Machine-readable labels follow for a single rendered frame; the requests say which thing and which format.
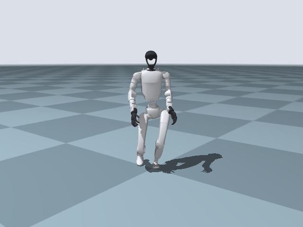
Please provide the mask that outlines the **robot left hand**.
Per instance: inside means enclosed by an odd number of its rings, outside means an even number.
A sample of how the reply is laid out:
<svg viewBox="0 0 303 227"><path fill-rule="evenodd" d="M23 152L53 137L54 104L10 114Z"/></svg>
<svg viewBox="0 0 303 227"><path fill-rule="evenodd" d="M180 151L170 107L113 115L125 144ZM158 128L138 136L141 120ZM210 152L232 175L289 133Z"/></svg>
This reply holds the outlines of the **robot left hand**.
<svg viewBox="0 0 303 227"><path fill-rule="evenodd" d="M173 108L169 106L169 114L171 114L171 118L173 119L172 125L177 121L176 113L174 112Z"/></svg>

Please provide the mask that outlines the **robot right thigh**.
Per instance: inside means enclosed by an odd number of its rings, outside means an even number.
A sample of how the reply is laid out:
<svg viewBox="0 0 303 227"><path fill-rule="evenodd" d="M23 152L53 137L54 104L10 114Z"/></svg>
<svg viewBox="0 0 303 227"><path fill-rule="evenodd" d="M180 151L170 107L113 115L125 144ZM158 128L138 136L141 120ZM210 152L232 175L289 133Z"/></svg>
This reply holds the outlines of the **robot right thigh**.
<svg viewBox="0 0 303 227"><path fill-rule="evenodd" d="M148 125L148 114L144 112L139 115L138 118L138 144L137 148L139 149L139 154L145 153L145 137Z"/></svg>

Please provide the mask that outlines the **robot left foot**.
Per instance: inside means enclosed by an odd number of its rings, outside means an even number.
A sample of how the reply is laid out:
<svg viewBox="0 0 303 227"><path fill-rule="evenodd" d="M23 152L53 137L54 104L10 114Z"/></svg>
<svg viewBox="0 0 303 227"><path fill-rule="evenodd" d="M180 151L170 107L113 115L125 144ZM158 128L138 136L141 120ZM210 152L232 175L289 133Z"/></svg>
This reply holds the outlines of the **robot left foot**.
<svg viewBox="0 0 303 227"><path fill-rule="evenodd" d="M157 162L153 162L153 163L152 163L152 168L159 168L158 163L157 163Z"/></svg>

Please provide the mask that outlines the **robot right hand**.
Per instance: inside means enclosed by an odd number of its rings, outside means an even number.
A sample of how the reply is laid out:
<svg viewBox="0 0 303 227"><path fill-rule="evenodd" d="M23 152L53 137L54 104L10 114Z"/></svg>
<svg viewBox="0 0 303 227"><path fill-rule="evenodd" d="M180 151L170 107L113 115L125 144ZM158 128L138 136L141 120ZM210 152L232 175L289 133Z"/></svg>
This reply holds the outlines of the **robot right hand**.
<svg viewBox="0 0 303 227"><path fill-rule="evenodd" d="M137 109L136 108L134 108L134 110L133 111L131 111L131 122L132 122L132 126L134 126L134 127L136 127L138 124L137 123L139 123L138 121L137 121L137 119L136 119L136 117L138 117L139 118L139 116L137 115ZM136 123L137 122L137 123Z"/></svg>

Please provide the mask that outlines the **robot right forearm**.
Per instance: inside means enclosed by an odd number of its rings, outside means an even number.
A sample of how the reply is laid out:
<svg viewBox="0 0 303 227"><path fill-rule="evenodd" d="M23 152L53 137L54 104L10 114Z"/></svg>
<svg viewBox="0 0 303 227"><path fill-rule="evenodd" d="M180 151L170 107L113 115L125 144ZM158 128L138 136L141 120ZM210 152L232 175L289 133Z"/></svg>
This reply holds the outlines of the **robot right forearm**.
<svg viewBox="0 0 303 227"><path fill-rule="evenodd" d="M131 91L128 92L128 102L130 104L131 111L133 111L134 108L136 108L136 103L135 103L135 98L132 97L132 92Z"/></svg>

